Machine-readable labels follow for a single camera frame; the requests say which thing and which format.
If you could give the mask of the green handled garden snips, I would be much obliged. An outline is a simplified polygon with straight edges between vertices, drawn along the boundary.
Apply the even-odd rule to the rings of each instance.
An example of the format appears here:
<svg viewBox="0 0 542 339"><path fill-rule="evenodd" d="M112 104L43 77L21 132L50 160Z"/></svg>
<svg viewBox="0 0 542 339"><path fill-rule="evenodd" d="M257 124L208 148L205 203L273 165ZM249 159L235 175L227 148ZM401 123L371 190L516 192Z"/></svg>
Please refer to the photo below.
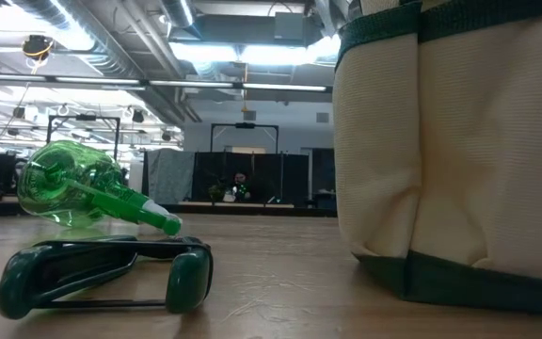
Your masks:
<svg viewBox="0 0 542 339"><path fill-rule="evenodd" d="M131 271L139 257L171 262L163 299L65 300ZM196 237L156 241L131 235L47 240L16 252L0 279L0 315L21 319L34 309L165 307L173 314L197 309L208 296L214 257Z"/></svg>

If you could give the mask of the tan green gardening bag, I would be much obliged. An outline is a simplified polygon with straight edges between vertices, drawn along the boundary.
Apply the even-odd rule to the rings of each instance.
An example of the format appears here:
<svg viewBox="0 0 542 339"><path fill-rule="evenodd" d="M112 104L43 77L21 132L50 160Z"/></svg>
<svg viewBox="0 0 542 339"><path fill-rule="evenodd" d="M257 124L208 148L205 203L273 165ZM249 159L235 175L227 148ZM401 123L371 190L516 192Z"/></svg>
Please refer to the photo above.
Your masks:
<svg viewBox="0 0 542 339"><path fill-rule="evenodd" d="M542 314L542 0L361 0L340 32L340 231L400 299Z"/></svg>

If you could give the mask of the black partition screen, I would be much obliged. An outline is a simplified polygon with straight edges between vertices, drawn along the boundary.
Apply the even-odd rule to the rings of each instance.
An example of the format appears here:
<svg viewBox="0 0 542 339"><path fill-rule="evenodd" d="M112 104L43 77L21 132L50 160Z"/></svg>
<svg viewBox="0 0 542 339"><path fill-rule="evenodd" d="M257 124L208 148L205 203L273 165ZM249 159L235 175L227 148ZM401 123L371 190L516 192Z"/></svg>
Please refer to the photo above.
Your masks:
<svg viewBox="0 0 542 339"><path fill-rule="evenodd" d="M197 153L191 199L211 202L208 188L224 184L231 190L236 172L247 174L252 202L274 199L301 207L336 189L332 149L311 149L308 154Z"/></svg>

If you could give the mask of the person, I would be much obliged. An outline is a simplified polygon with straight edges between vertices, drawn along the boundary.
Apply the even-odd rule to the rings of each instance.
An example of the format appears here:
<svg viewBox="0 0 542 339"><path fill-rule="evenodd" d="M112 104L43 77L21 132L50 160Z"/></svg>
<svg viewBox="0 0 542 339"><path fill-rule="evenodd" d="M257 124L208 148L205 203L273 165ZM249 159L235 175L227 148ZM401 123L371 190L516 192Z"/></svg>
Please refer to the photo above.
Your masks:
<svg viewBox="0 0 542 339"><path fill-rule="evenodd" d="M251 184L246 173L234 174L231 192L236 202L249 202L252 199Z"/></svg>

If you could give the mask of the gray hanging cloth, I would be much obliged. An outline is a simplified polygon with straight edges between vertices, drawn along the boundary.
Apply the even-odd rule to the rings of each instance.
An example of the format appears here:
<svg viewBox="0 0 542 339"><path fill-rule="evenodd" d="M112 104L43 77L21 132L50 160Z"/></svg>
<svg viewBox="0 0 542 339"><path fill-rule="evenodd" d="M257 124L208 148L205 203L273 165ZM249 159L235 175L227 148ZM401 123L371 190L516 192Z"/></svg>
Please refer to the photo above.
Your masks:
<svg viewBox="0 0 542 339"><path fill-rule="evenodd" d="M142 193L160 205L190 199L196 154L160 149L144 153Z"/></svg>

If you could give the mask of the long ceiling light strip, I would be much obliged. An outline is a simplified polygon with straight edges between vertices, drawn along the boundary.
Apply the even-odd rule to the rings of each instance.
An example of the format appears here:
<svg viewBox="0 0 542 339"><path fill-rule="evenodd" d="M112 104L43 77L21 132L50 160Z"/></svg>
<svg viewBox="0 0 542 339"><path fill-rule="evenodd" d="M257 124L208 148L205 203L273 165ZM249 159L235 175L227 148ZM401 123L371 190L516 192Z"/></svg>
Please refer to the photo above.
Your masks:
<svg viewBox="0 0 542 339"><path fill-rule="evenodd" d="M101 89L144 90L153 87L188 88L188 89L238 89L238 90L275 90L329 94L333 87L314 85L283 85L244 82L211 82L189 80L148 80L125 78L100 78L59 75L31 75L0 73L0 83L31 83L48 86L96 86Z"/></svg>

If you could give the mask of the green plastic spray bottle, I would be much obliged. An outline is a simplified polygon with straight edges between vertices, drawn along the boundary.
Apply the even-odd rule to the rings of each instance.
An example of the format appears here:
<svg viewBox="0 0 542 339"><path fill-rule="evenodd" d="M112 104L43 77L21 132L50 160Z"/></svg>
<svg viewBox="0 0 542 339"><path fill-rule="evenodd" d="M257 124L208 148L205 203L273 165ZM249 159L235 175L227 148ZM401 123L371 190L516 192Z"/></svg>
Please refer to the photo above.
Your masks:
<svg viewBox="0 0 542 339"><path fill-rule="evenodd" d="M183 221L122 181L119 164L105 152L59 140L35 152L24 165L17 196L25 212L70 228L88 228L111 217L148 224L168 235Z"/></svg>

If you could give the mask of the black gantry frame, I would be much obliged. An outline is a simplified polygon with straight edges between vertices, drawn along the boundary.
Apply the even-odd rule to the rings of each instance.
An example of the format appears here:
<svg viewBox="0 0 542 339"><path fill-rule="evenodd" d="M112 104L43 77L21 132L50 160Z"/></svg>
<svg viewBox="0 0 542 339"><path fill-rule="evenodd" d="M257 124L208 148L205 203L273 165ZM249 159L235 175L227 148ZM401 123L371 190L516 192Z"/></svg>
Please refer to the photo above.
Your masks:
<svg viewBox="0 0 542 339"><path fill-rule="evenodd" d="M45 143L49 144L52 139L52 133L57 130L57 127L53 126L53 122L56 119L62 119L61 124L64 124L68 120L76 120L76 121L114 121L116 123L115 128L113 131L115 132L115 141L114 141L114 149L113 149L113 158L115 160L118 159L118 153L119 153L119 143L120 143L120 118L118 117L101 117L97 115L89 115L89 114L78 114L78 115L50 115L48 117L48 125L47 125L47 135Z"/></svg>
<svg viewBox="0 0 542 339"><path fill-rule="evenodd" d="M214 151L215 129L216 127L233 127L236 129L256 129L256 128L272 128L275 130L275 153L279 153L279 126L273 124L256 124L252 122L236 122L236 123L211 123L209 152Z"/></svg>

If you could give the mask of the silver ventilation duct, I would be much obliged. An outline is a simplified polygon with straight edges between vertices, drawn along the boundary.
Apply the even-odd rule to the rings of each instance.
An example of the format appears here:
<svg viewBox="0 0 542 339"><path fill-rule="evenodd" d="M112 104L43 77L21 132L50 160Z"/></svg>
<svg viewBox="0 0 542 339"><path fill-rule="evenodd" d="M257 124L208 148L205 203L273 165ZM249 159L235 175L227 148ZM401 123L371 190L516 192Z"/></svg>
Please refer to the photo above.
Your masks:
<svg viewBox="0 0 542 339"><path fill-rule="evenodd" d="M185 28L195 22L196 14L191 0L160 0L160 3L173 26Z"/></svg>

